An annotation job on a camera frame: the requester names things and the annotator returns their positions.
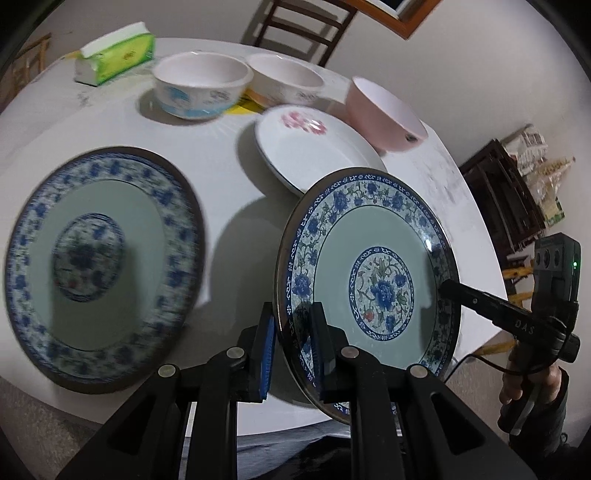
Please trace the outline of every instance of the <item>bowl with blue pattern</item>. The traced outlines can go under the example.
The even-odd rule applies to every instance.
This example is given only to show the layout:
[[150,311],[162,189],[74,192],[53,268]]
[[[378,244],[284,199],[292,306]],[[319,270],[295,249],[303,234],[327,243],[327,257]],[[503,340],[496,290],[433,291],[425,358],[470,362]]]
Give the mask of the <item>bowl with blue pattern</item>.
[[253,77],[242,60],[192,51],[160,60],[152,73],[155,97],[162,109],[186,120],[221,115],[240,100]]

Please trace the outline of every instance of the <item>pink flower pattern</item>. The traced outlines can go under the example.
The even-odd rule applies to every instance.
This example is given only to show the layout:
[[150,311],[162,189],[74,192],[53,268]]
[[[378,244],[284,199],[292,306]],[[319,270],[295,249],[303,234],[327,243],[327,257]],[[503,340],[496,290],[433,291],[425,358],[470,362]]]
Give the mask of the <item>pink flower pattern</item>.
[[283,114],[281,120],[283,120],[283,124],[287,128],[301,128],[304,132],[313,133],[314,135],[326,134],[326,127],[321,121],[306,118],[296,111]]

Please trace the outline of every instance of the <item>pink bowl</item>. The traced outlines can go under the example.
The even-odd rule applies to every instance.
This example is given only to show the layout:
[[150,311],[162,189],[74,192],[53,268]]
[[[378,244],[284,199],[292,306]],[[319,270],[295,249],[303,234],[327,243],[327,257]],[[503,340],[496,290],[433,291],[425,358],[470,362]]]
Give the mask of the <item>pink bowl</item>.
[[364,78],[353,78],[345,107],[349,124],[378,150],[410,150],[428,137],[406,103]]

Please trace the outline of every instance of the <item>screw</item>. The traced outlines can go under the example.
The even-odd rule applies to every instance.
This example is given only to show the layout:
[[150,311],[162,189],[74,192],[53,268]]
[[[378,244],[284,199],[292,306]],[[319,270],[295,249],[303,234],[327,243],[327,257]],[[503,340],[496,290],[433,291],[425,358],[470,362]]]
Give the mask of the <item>screw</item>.
[[230,358],[242,358],[244,356],[244,350],[239,346],[233,346],[226,351],[226,355]]
[[357,350],[354,346],[344,346],[341,349],[340,354],[345,358],[357,358],[359,356],[359,350]]
[[410,374],[415,378],[425,378],[428,374],[427,369],[422,365],[413,365],[410,368]]
[[177,371],[174,365],[163,365],[158,369],[158,375],[163,378],[172,377]]

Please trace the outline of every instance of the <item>floor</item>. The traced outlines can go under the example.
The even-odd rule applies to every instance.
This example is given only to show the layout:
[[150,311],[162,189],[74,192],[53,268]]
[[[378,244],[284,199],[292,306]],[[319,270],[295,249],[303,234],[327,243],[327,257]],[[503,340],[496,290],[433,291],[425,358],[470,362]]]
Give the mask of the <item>floor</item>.
[[[490,343],[506,341],[503,333]],[[506,354],[489,357],[504,365]],[[447,384],[495,432],[501,374],[479,361],[465,362]],[[29,471],[53,480],[92,437],[98,424],[65,416],[0,378],[0,427]]]

